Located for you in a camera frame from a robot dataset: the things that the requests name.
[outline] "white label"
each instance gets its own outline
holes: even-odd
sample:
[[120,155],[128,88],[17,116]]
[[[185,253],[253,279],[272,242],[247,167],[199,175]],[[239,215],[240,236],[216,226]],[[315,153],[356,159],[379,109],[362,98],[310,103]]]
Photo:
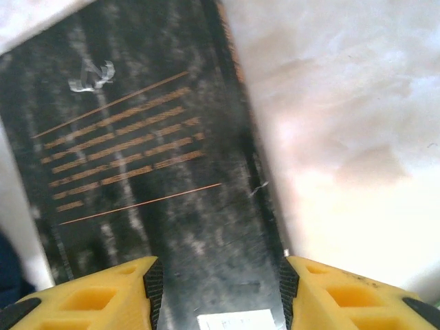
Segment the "white label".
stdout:
[[270,309],[197,316],[200,330],[276,330]]

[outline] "yellow plastic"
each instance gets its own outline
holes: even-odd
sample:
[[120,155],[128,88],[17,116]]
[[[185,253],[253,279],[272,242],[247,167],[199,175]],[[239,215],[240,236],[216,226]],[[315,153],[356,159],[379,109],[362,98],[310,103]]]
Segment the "yellow plastic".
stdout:
[[436,330],[403,301],[398,287],[296,256],[299,275],[291,330]]
[[11,330],[151,330],[146,257],[26,296],[41,304]]

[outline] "orange line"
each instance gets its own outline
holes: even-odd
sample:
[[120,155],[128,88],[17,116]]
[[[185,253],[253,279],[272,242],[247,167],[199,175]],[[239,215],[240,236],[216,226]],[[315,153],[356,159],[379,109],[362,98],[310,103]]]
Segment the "orange line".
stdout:
[[189,191],[180,192],[178,194],[174,194],[174,195],[171,195],[171,196],[166,196],[166,197],[161,197],[161,198],[158,198],[158,199],[153,199],[152,201],[144,201],[142,203],[135,204],[135,205],[132,205],[132,206],[126,206],[125,208],[118,208],[118,209],[112,210],[112,211],[107,211],[107,212],[103,212],[103,213],[99,213],[99,214],[95,214],[95,215],[89,215],[88,217],[83,217],[83,218],[79,218],[79,219],[75,219],[75,220],[71,220],[71,221],[60,223],[59,226],[67,225],[68,223],[73,223],[73,222],[77,222],[77,221],[82,221],[82,220],[85,220],[85,219],[99,217],[101,215],[107,215],[107,214],[113,213],[113,212],[118,212],[118,211],[126,210],[127,208],[135,208],[136,206],[151,204],[151,203],[154,203],[156,201],[163,201],[164,199],[169,199],[169,198],[173,198],[173,197],[177,197],[177,196],[182,196],[182,195],[186,195],[186,194],[190,194],[190,193],[195,193],[196,191],[205,190],[205,189],[209,189],[209,188],[214,188],[214,187],[218,187],[218,186],[221,186],[221,184],[212,184],[210,186],[205,186],[205,187],[201,187],[201,188],[198,188],[198,189],[192,189],[192,190],[189,190]]
[[129,94],[129,95],[127,95],[127,96],[124,96],[123,98],[120,98],[119,100],[116,100],[116,101],[110,102],[109,104],[106,104],[106,105],[103,106],[103,107],[99,107],[99,108],[97,108],[97,109],[94,109],[94,110],[92,110],[92,111],[89,111],[89,112],[87,112],[87,113],[85,113],[85,114],[83,114],[83,115],[80,115],[80,116],[78,116],[78,117],[76,117],[76,118],[74,118],[74,119],[69,120],[68,122],[65,122],[65,123],[63,123],[63,124],[60,124],[60,125],[58,125],[58,126],[55,126],[55,127],[51,128],[51,129],[48,129],[47,131],[44,131],[44,132],[42,132],[42,133],[39,133],[39,134],[35,135],[33,138],[34,138],[34,139],[35,139],[35,138],[39,138],[39,137],[42,136],[42,135],[48,134],[48,133],[50,133],[50,132],[52,132],[52,131],[55,131],[55,130],[57,130],[57,129],[60,129],[61,127],[64,127],[64,126],[66,126],[66,125],[68,125],[68,124],[71,124],[72,122],[75,122],[75,121],[77,121],[78,119],[81,119],[81,118],[84,118],[84,117],[90,116],[91,114],[93,114],[93,113],[95,113],[95,112],[98,112],[98,111],[101,111],[101,110],[103,110],[103,109],[105,109],[105,108],[108,108],[108,107],[111,107],[111,106],[113,106],[113,105],[116,105],[116,104],[118,104],[118,103],[120,103],[120,102],[122,102],[122,101],[128,100],[129,98],[132,98],[132,97],[134,97],[134,96],[136,96],[136,95],[142,94],[142,93],[144,93],[145,91],[149,91],[150,89],[153,89],[153,88],[159,87],[160,85],[163,85],[163,84],[169,83],[170,81],[176,80],[176,79],[178,79],[178,78],[180,78],[180,77],[182,77],[182,76],[185,76],[186,74],[188,74],[188,72],[187,72],[187,71],[184,71],[184,72],[182,72],[182,73],[180,73],[180,74],[176,74],[175,76],[172,76],[172,77],[170,77],[170,78],[167,78],[167,79],[164,79],[164,80],[162,80],[162,81],[159,81],[159,82],[157,82],[157,83],[155,83],[155,84],[152,84],[152,85],[150,85],[150,86],[148,86],[148,87],[145,87],[145,88],[143,88],[143,89],[141,89],[141,90],[139,90],[139,91],[135,91],[135,92],[132,93],[132,94]]

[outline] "dark fabric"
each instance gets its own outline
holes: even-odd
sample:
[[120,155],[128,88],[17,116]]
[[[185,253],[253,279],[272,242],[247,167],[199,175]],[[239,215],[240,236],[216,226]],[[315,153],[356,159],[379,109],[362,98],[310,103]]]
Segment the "dark fabric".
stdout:
[[32,292],[35,288],[23,279],[17,254],[0,234],[0,309]]

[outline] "black rubber edge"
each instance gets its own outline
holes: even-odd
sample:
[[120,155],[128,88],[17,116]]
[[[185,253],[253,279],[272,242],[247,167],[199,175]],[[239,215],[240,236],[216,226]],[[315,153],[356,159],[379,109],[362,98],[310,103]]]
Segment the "black rubber edge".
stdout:
[[299,282],[300,276],[287,258],[283,258],[280,265],[280,293],[287,330],[292,328],[294,321],[294,299],[298,294]]
[[426,302],[409,297],[403,298],[402,300],[413,311],[415,311],[432,326],[434,326],[435,329],[440,330],[440,311],[437,308],[427,304]]
[[0,311],[0,330],[11,329],[39,304],[41,304],[40,298],[30,298],[7,306]]
[[156,260],[144,275],[145,294],[150,299],[150,322],[152,330],[157,329],[162,294],[164,293],[164,269],[162,263]]

